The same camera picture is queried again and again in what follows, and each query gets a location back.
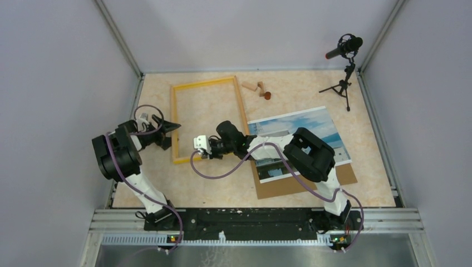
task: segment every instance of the white wall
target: white wall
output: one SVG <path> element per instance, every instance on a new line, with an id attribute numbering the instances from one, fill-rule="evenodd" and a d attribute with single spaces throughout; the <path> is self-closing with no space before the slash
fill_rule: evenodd
<path id="1" fill-rule="evenodd" d="M 472 2 L 411 0 L 366 73 L 406 202 L 441 266 L 470 266 Z"/>
<path id="2" fill-rule="evenodd" d="M 396 0 L 105 0 L 144 72 L 344 68 L 339 38 L 364 39 L 362 62 Z"/>
<path id="3" fill-rule="evenodd" d="M 0 36 L 0 266 L 77 266 L 137 79 L 91 0 L 0 1 Z"/>

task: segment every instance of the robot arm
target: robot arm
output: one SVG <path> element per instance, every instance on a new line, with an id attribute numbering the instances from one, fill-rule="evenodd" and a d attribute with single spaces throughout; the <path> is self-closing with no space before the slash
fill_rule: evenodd
<path id="1" fill-rule="evenodd" d="M 162 127 L 156 131 L 156 128 L 148 121 L 147 117 L 148 115 L 143 113 L 136 121 L 130 120 L 118 125 L 118 128 L 109 135 L 109 138 L 118 166 L 126 178 L 126 181 L 134 188 L 141 191 L 142 194 L 131 188 L 130 190 L 143 203 L 148 216 L 157 220 L 160 217 L 166 216 L 169 211 L 164 210 L 161 205 L 150 201 L 144 195 L 168 205 L 170 205 L 170 202 L 162 192 L 152 185 L 143 173 L 140 167 L 142 162 L 138 151 L 143 150 L 152 143 L 155 143 L 164 150 L 168 149 L 171 145 L 171 139 L 165 135 L 167 132 L 179 128 L 180 125 L 162 121 L 157 116 L 152 115 L 153 120 L 159 125 L 162 125 Z M 141 134 L 131 134 L 138 132 L 138 130 L 141 130 Z M 109 180 L 113 179 L 116 182 L 122 182 L 111 159 L 104 135 L 92 139 L 92 144 L 100 171 L 104 177 Z"/>
<path id="2" fill-rule="evenodd" d="M 207 138 L 204 135 L 194 139 L 194 148 L 202 158 L 222 159 L 223 155 L 233 153 L 240 159 L 256 147 L 267 142 L 274 143 L 284 158 L 298 170 L 306 179 L 313 181 L 320 195 L 331 199 L 334 191 L 340 187 L 335 169 L 335 152 L 327 143 L 308 131 L 298 128 L 294 134 L 281 137 L 264 137 L 243 135 L 229 121 L 217 126 L 221 138 Z M 256 149 L 248 160 L 280 159 L 272 146 L 262 146 Z M 325 202 L 324 209 L 334 215 L 334 220 L 344 224 L 349 215 L 351 204 L 343 194 L 338 194 L 334 202 Z"/>

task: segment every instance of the marble pattern surface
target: marble pattern surface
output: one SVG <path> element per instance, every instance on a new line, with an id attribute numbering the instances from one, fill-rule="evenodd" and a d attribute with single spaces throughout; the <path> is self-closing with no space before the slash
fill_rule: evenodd
<path id="1" fill-rule="evenodd" d="M 284 113 L 326 106 L 348 152 L 358 183 L 343 186 L 356 195 L 363 206 L 395 206 L 390 184 L 373 134 L 372 126 L 357 79 L 350 79 L 351 111 L 346 100 L 334 92 L 318 93 L 343 79 L 343 71 L 264 71 L 264 72 L 202 72 L 161 73 L 145 77 L 139 104 L 160 108 L 170 118 L 170 86 L 236 75 L 239 83 L 263 81 L 272 93 L 267 101 L 258 92 L 240 87 L 248 121 Z M 177 94 L 179 152 L 185 156 L 193 150 L 193 137 L 215 134 L 216 125 L 230 120 L 240 130 L 241 120 L 231 84 L 215 85 L 180 91 Z M 153 113 L 143 108 L 142 112 Z M 244 163 L 236 172 L 220 180 L 207 180 L 193 172 L 190 164 L 173 164 L 171 149 L 163 151 L 149 146 L 140 152 L 142 168 L 154 186 L 176 207 L 321 207 L 322 201 L 308 192 L 258 200 L 250 164 Z M 207 175 L 221 175 L 231 170 L 239 159 L 226 156 L 223 160 L 198 161 L 196 168 Z M 122 183 L 117 187 L 114 207 L 141 207 L 141 202 Z"/>

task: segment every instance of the photograph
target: photograph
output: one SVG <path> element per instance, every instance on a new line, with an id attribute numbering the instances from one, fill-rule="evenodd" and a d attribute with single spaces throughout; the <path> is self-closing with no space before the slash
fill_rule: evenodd
<path id="1" fill-rule="evenodd" d="M 335 124 L 324 106 L 249 121 L 248 125 L 251 135 L 268 137 L 293 134 L 299 127 L 304 127 L 334 149 L 336 166 L 352 162 Z M 298 175 L 299 172 L 293 167 L 290 161 L 288 161 L 288 164 Z M 255 166 L 261 183 L 292 176 L 281 159 L 257 160 Z"/>

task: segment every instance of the cable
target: cable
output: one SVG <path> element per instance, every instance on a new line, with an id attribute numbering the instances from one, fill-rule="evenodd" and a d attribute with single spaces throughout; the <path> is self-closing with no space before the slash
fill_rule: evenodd
<path id="1" fill-rule="evenodd" d="M 138 219 L 143 219 L 143 220 L 146 220 L 146 215 L 144 213 L 142 213 L 142 211 L 137 211 L 134 213 L 134 216 L 136 216 L 136 218 Z"/>
<path id="2" fill-rule="evenodd" d="M 208 140 L 210 140 L 212 137 L 215 137 L 216 140 L 221 140 L 221 138 L 218 137 L 218 136 L 216 136 L 216 135 L 210 135 L 210 136 L 208 137 Z"/>
<path id="3" fill-rule="evenodd" d="M 292 170 L 292 168 L 290 168 L 290 166 L 288 166 L 288 163 L 287 161 L 284 159 L 282 153 L 280 152 L 279 148 L 277 147 L 276 144 L 274 143 L 270 143 L 270 142 L 267 142 L 265 143 L 266 145 L 268 146 L 273 146 L 276 148 L 276 151 L 277 153 L 279 154 L 279 157 L 281 158 L 283 164 L 285 165 L 285 167 L 288 169 L 288 171 L 290 172 L 290 174 L 292 174 L 292 176 L 310 193 L 312 193 L 314 196 L 316 196 L 317 198 L 323 200 L 323 201 L 326 201 L 326 202 L 329 202 L 329 203 L 333 203 L 336 199 L 336 195 L 338 194 L 338 192 L 341 190 L 340 188 L 337 188 L 335 189 L 334 191 L 334 194 L 333 194 L 333 198 L 332 199 L 328 199 L 318 193 L 316 193 L 315 191 L 313 191 L 313 189 L 311 189 L 307 184 L 305 184 L 302 179 L 300 179 L 300 177 L 298 177 L 298 175 L 295 174 L 295 172 Z M 195 150 L 192 155 L 190 156 L 190 166 L 192 168 L 192 170 L 194 170 L 196 172 L 196 174 L 200 175 L 201 177 L 203 178 L 206 178 L 206 179 L 211 179 L 211 180 L 216 180 L 216 179 L 221 179 L 221 178 L 225 178 L 227 177 L 228 175 L 232 174 L 233 172 L 235 172 L 244 162 L 245 160 L 251 155 L 252 152 L 254 152 L 256 149 L 262 147 L 264 144 L 259 144 L 257 146 L 255 146 L 253 149 L 251 149 L 245 156 L 244 158 L 241 160 L 241 162 L 239 162 L 236 167 L 234 167 L 232 170 L 230 170 L 228 173 L 226 174 L 223 174 L 223 175 L 220 175 L 220 176 L 207 176 L 207 175 L 204 175 L 202 174 L 201 172 L 199 172 L 196 168 L 195 168 L 195 165 L 193 163 L 193 157 L 195 156 L 195 154 L 198 153 L 198 150 Z"/>
<path id="4" fill-rule="evenodd" d="M 121 180 L 129 187 L 131 188 L 132 190 L 138 192 L 140 195 L 144 196 L 146 199 L 148 199 L 149 201 L 153 202 L 153 203 L 156 203 L 158 205 L 161 205 L 167 209 L 169 209 L 170 211 L 172 211 L 172 213 L 175 214 L 175 216 L 177 217 L 177 219 L 179 220 L 179 225 L 180 225 L 180 230 L 179 230 L 179 237 L 177 238 L 177 241 L 175 242 L 175 245 L 170 249 L 168 250 L 167 253 L 170 253 L 172 251 L 174 251 L 176 248 L 177 248 L 177 245 L 181 242 L 182 240 L 182 232 L 184 230 L 184 223 L 182 222 L 182 218 L 180 217 L 179 213 L 171 206 L 165 204 L 165 203 L 162 203 L 162 202 L 159 202 L 157 200 L 154 200 L 152 197 L 146 195 L 144 192 L 142 192 L 141 190 L 135 188 L 130 182 L 128 182 L 125 178 L 125 176 L 123 175 L 123 173 L 121 172 L 121 169 L 120 167 L 118 166 L 118 162 L 116 161 L 116 157 L 115 157 L 115 154 L 113 153 L 113 148 L 111 146 L 111 142 L 110 142 L 110 137 L 109 137 L 109 132 L 105 134 L 105 141 L 106 141 L 106 146 L 108 147 L 108 151 L 110 152 L 110 156 L 111 156 L 111 160 L 113 161 L 113 164 L 115 165 L 115 169 L 116 169 L 116 172 L 118 172 L 118 175 L 120 176 Z"/>
<path id="5" fill-rule="evenodd" d="M 278 148 L 278 146 L 274 143 L 271 143 L 271 142 L 267 142 L 267 143 L 263 143 L 263 144 L 259 144 L 257 146 L 255 146 L 255 148 L 251 149 L 245 156 L 244 158 L 241 160 L 241 162 L 239 162 L 236 167 L 234 167 L 232 170 L 230 170 L 229 172 L 227 172 L 226 174 L 223 174 L 223 175 L 219 175 L 219 176 L 207 176 L 207 175 L 204 175 L 202 174 L 201 172 L 199 172 L 196 168 L 195 168 L 195 165 L 193 163 L 193 157 L 195 156 L 195 154 L 198 153 L 198 151 L 194 151 L 192 153 L 192 155 L 190 156 L 190 166 L 192 168 L 192 170 L 194 170 L 196 172 L 196 174 L 200 175 L 201 177 L 203 178 L 206 178 L 206 179 L 212 179 L 212 180 L 216 180 L 216 179 L 221 179 L 221 178 L 224 178 L 224 177 L 227 177 L 228 175 L 232 174 L 237 168 L 239 168 L 243 163 L 244 161 L 251 155 L 252 152 L 254 152 L 256 149 L 264 146 L 264 145 L 268 145 L 268 146 L 273 146 L 276 151 L 277 151 L 277 154 L 279 155 L 279 157 L 281 158 L 284 166 L 287 168 L 287 170 L 290 172 L 290 174 L 298 181 L 299 184 L 301 184 L 308 192 L 310 192 L 312 195 L 316 196 L 317 198 L 325 201 L 325 202 L 329 202 L 329 203 L 332 203 L 335 201 L 336 199 L 336 195 L 338 194 L 338 192 L 341 191 L 341 188 L 337 188 L 335 189 L 334 193 L 333 193 L 333 198 L 332 199 L 328 199 L 326 197 L 323 197 L 322 195 L 316 193 L 315 191 L 313 191 L 313 189 L 311 189 L 307 184 L 305 184 L 302 179 L 300 179 L 300 177 L 298 177 L 297 174 L 295 174 L 295 172 L 292 170 L 292 168 L 290 168 L 287 160 L 283 157 L 280 149 Z M 361 233 L 361 229 L 364 225 L 364 208 L 362 207 L 362 204 L 361 202 L 359 201 L 358 198 L 356 198 L 354 195 L 348 193 L 346 190 L 342 190 L 342 192 L 344 194 L 346 194 L 347 196 L 350 196 L 351 198 L 353 198 L 357 204 L 359 205 L 359 208 L 361 210 L 361 222 L 360 222 L 360 226 L 359 226 L 359 230 L 357 231 L 356 235 L 354 236 L 354 238 L 352 239 L 351 243 L 349 244 L 349 246 L 347 246 L 346 248 L 343 248 L 342 250 L 344 252 L 347 252 L 348 250 L 350 250 L 352 248 L 352 246 L 356 243 L 357 241 L 357 238 L 359 236 L 359 234 Z"/>
<path id="6" fill-rule="evenodd" d="M 159 114 L 161 115 L 161 124 L 159 124 L 156 129 L 152 130 L 152 131 L 149 131 L 149 132 L 131 132 L 130 135 L 150 135 L 150 134 L 153 134 L 157 131 L 159 131 L 159 129 L 161 129 L 161 127 L 163 126 L 164 124 L 164 114 L 162 113 L 162 111 L 160 109 L 158 109 L 157 107 L 153 106 L 153 105 L 148 105 L 148 104 L 144 104 L 144 105 L 141 105 L 141 106 L 138 106 L 135 110 L 134 110 L 134 114 L 133 114 L 133 118 L 134 120 L 136 121 L 136 113 L 137 113 L 137 110 L 142 108 L 142 107 L 152 107 L 154 108 L 155 110 L 157 110 L 159 112 Z"/>

